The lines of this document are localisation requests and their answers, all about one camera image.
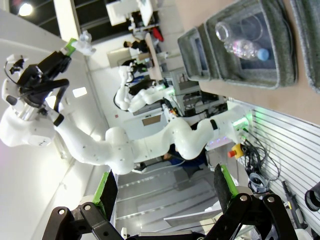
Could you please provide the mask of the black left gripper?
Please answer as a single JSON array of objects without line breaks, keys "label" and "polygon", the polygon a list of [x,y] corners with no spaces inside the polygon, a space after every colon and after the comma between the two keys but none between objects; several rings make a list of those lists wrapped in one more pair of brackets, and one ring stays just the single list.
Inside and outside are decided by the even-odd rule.
[{"label": "black left gripper", "polygon": [[76,41],[75,38],[71,38],[61,51],[54,51],[37,64],[38,69],[45,78],[54,80],[60,73],[64,73],[67,70],[72,60],[70,56],[76,51],[73,46]]}]

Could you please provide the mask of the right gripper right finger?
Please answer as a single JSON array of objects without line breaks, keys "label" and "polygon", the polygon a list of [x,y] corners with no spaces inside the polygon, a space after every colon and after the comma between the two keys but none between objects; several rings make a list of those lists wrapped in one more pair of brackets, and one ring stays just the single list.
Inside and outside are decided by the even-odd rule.
[{"label": "right gripper right finger", "polygon": [[277,194],[259,199],[239,192],[225,165],[216,165],[213,180],[222,215],[204,237],[206,240],[234,240],[243,225],[254,227],[261,240],[298,238]]}]

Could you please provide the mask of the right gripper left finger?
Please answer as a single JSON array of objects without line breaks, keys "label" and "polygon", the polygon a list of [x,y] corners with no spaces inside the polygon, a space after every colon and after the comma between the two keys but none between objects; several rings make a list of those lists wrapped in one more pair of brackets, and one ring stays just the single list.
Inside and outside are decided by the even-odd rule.
[{"label": "right gripper left finger", "polygon": [[117,240],[118,231],[111,224],[118,187],[113,172],[105,172],[92,201],[70,210],[65,206],[54,208],[49,217],[50,240],[80,240],[93,234],[97,240]]}]

